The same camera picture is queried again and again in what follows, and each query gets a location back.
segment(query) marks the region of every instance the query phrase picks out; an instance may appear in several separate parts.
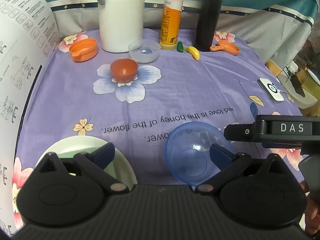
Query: orange bottle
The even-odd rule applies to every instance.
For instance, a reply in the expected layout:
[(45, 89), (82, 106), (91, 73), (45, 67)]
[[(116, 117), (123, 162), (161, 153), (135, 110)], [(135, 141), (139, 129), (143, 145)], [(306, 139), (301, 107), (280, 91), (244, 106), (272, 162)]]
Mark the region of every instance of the orange bottle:
[(160, 46), (174, 50), (177, 45), (183, 0), (164, 0)]

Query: clear plastic bowl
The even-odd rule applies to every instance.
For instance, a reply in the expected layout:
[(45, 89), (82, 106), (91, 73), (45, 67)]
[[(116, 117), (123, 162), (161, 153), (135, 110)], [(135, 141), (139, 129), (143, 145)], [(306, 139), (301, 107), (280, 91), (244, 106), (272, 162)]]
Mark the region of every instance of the clear plastic bowl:
[(220, 169), (210, 159), (210, 146), (219, 144), (233, 152), (223, 133), (204, 122), (188, 122), (174, 129), (165, 145), (170, 172), (182, 182), (198, 186)]
[(133, 41), (128, 46), (132, 59), (139, 63), (154, 61), (160, 54), (160, 44), (153, 40)]

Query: blue bowl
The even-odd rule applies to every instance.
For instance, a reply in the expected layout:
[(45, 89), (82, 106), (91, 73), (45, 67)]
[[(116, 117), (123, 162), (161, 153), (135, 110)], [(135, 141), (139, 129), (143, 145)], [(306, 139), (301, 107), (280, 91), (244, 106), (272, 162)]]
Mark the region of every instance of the blue bowl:
[(204, 122), (188, 122), (174, 129), (165, 144), (165, 160), (170, 172), (182, 182), (198, 186), (220, 169), (210, 159), (210, 146), (219, 144), (233, 152), (223, 133)]

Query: black bottle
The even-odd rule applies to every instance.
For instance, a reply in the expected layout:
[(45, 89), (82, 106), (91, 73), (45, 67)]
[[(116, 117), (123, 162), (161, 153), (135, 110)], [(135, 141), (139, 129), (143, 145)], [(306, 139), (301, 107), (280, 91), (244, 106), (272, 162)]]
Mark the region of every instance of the black bottle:
[(202, 0), (194, 42), (199, 51), (210, 51), (221, 4), (222, 0)]

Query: white paper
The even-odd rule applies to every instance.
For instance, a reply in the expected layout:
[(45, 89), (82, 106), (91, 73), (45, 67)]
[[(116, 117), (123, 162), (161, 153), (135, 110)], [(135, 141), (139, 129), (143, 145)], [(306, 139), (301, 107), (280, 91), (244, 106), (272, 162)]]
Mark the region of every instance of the white paper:
[(9, 235), (16, 231), (12, 174), (20, 122), (23, 111), (28, 112), (29, 92), (35, 95), (58, 37), (45, 0), (0, 0), (0, 228)]

